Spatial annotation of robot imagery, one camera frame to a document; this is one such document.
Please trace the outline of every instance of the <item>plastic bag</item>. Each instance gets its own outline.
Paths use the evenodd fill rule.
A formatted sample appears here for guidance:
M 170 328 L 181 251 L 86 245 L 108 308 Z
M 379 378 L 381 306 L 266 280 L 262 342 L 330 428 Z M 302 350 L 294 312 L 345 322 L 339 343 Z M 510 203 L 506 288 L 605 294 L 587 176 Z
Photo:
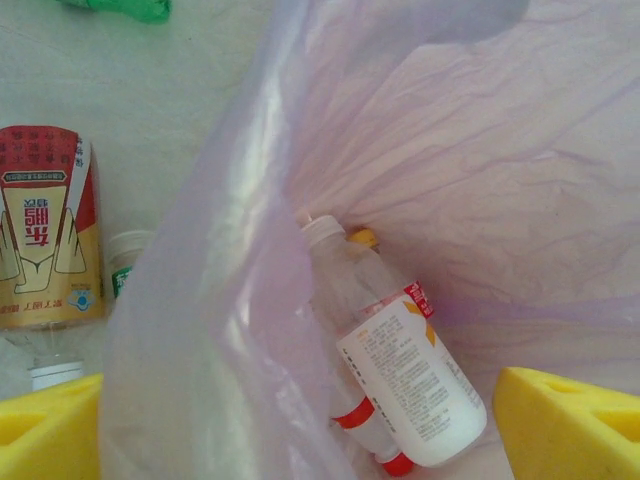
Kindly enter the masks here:
M 379 475 L 327 428 L 296 217 L 375 229 L 485 401 L 505 364 L 639 390 L 636 3 L 280 1 L 110 321 L 104 478 Z M 471 472 L 509 478 L 495 429 L 415 478 Z

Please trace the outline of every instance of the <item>white plastic bottle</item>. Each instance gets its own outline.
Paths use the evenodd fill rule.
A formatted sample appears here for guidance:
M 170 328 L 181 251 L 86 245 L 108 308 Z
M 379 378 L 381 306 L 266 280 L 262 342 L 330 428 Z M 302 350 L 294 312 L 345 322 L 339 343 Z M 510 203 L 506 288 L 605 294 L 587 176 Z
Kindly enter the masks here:
M 451 460 L 483 432 L 483 403 L 442 361 L 420 306 L 374 251 L 347 242 L 331 216 L 303 231 L 316 280 L 314 309 L 396 444 L 425 467 Z
M 360 245 L 364 245 L 365 247 L 369 247 L 377 254 L 380 254 L 380 243 L 378 241 L 378 238 L 376 237 L 376 234 L 370 228 L 358 229 L 357 231 L 349 235 L 347 237 L 347 240 L 350 242 L 359 243 Z M 473 385 L 471 385 L 469 379 L 466 377 L 451 353 L 449 353 L 447 347 L 444 345 L 444 343 L 442 343 L 442 340 L 440 340 L 438 334 L 433 330 L 433 327 L 431 327 L 431 319 L 434 318 L 435 312 L 433 310 L 433 307 L 431 306 L 431 303 L 429 302 L 429 299 L 425 295 L 420 282 L 409 280 L 405 275 L 397 272 L 393 267 L 388 268 L 394 273 L 397 278 L 401 279 L 402 285 L 404 285 L 404 293 L 407 293 L 413 299 L 418 308 L 420 308 L 420 310 L 422 311 L 422 314 L 427 319 L 427 328 L 429 328 L 428 335 L 432 337 L 434 348 L 438 353 L 440 360 L 442 360 L 442 363 L 444 363 L 449 368 L 449 370 L 451 370 L 451 373 L 453 373 L 454 377 L 456 377 L 456 380 L 458 381 L 460 386 L 464 389 L 465 392 L 467 392 L 467 395 L 469 396 L 471 402 L 473 402 L 474 404 L 481 403 L 482 399 L 480 398 L 480 395 L 478 395 L 478 392 L 476 392 L 476 390 L 473 388 Z
M 152 232 L 132 230 L 120 233 L 109 240 L 107 244 L 107 263 L 111 273 L 114 298 L 120 296 L 133 265 L 152 238 Z

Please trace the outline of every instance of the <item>bottle cap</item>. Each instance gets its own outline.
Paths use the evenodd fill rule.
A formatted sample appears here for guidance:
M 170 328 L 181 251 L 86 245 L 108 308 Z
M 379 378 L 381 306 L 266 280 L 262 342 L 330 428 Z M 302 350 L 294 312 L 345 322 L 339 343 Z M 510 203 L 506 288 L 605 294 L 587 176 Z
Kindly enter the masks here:
M 302 227 L 309 247 L 321 242 L 335 233 L 345 233 L 342 225 L 331 215 L 323 215 Z
M 50 367 L 32 368 L 30 372 L 31 389 L 34 392 L 84 376 L 82 362 L 60 363 Z
M 384 468 L 384 471 L 392 477 L 404 477 L 411 473 L 415 463 L 409 460 L 409 457 L 404 453 L 400 452 L 388 462 L 381 463 L 380 465 Z
M 147 230 L 131 230 L 111 237 L 107 243 L 107 261 L 111 263 L 118 255 L 144 250 L 153 235 Z
M 347 237 L 347 240 L 354 243 L 359 243 L 369 248 L 376 248 L 380 245 L 376 234 L 370 228 L 362 228 L 355 233 L 352 233 Z

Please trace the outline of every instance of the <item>yellow bottle cap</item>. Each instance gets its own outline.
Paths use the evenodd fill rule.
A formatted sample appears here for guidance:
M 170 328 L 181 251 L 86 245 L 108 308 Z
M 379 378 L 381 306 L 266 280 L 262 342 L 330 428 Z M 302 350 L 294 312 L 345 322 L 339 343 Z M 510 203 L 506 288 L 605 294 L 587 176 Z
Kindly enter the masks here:
M 355 233 L 352 233 L 347 237 L 347 240 L 354 243 L 359 243 L 369 248 L 376 248 L 379 245 L 378 238 L 373 230 L 370 228 L 362 228 Z

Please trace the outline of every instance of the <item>white bottle cap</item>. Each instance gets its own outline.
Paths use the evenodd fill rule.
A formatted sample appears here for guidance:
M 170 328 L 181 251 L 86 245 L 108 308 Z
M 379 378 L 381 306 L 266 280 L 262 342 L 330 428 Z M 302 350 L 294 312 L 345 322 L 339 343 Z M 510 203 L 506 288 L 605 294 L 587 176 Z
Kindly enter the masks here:
M 309 247 L 321 242 L 335 233 L 345 233 L 342 225 L 331 215 L 323 215 L 302 227 Z
M 111 237 L 107 243 L 107 261 L 111 263 L 118 255 L 144 250 L 153 235 L 148 230 L 131 230 Z
M 50 367 L 32 368 L 30 371 L 31 389 L 34 392 L 84 376 L 82 362 L 69 362 L 52 365 Z

